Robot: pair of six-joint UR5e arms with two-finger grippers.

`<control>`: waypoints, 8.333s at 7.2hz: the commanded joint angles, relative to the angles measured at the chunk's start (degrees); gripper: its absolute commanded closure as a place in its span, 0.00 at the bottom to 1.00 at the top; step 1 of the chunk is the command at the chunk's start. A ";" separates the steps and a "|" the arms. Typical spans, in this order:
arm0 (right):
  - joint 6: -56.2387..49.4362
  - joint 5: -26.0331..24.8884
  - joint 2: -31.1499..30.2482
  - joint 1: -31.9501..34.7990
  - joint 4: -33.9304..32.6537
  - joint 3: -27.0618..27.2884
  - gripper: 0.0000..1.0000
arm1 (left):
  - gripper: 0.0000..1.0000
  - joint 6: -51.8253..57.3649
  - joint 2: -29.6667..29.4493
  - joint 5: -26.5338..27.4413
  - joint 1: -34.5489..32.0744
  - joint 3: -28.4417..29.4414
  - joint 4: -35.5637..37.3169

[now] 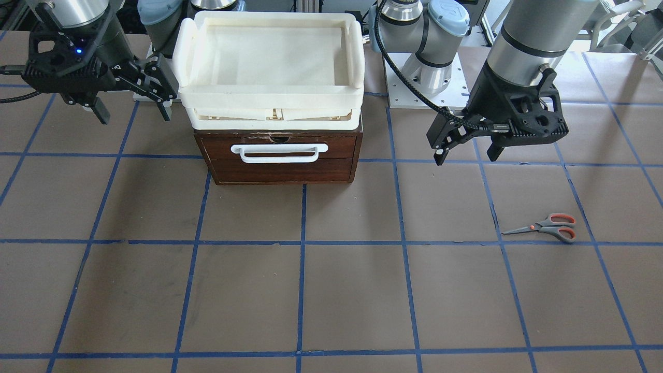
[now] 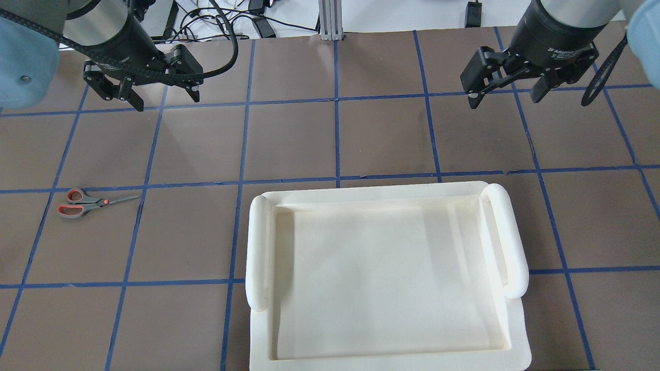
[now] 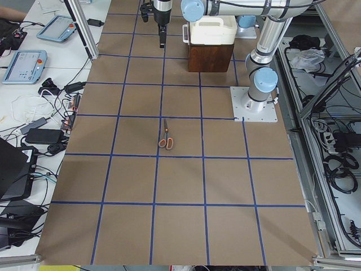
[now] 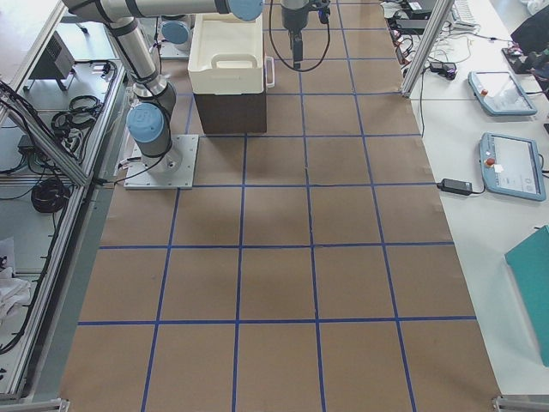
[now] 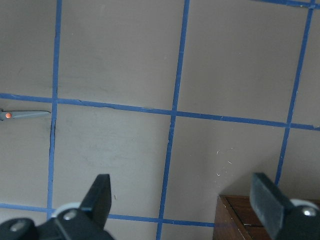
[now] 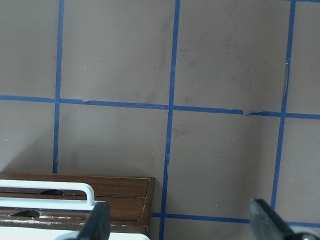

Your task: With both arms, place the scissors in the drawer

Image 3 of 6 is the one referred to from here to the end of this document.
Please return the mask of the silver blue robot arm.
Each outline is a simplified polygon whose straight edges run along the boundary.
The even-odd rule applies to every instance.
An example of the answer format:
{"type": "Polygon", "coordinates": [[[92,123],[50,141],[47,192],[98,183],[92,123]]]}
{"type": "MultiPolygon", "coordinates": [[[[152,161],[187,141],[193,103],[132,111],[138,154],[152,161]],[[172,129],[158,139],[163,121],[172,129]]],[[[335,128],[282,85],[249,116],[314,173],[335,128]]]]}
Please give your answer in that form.
{"type": "Polygon", "coordinates": [[[183,17],[196,22],[204,15],[254,15],[266,18],[256,47],[246,57],[250,87],[241,98],[241,106],[251,113],[261,112],[271,92],[276,88],[278,76],[269,67],[274,53],[292,19],[302,14],[316,1],[182,1],[183,17]]]}
{"type": "Polygon", "coordinates": [[[164,48],[166,45],[167,25],[170,23],[172,5],[172,0],[153,1],[154,19],[159,29],[160,48],[164,48]]]}

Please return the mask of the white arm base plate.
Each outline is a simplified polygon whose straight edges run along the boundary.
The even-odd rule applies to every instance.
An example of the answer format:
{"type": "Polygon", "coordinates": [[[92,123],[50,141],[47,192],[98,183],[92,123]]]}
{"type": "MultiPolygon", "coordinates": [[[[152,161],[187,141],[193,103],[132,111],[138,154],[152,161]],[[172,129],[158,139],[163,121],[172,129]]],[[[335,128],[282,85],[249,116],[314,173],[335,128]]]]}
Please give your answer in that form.
{"type": "Polygon", "coordinates": [[[235,121],[251,123],[276,123],[278,121],[271,94],[267,100],[256,102],[248,95],[249,87],[231,86],[230,94],[235,121]]]}
{"type": "Polygon", "coordinates": [[[238,25],[235,38],[255,40],[257,38],[256,28],[242,28],[238,25]]]}

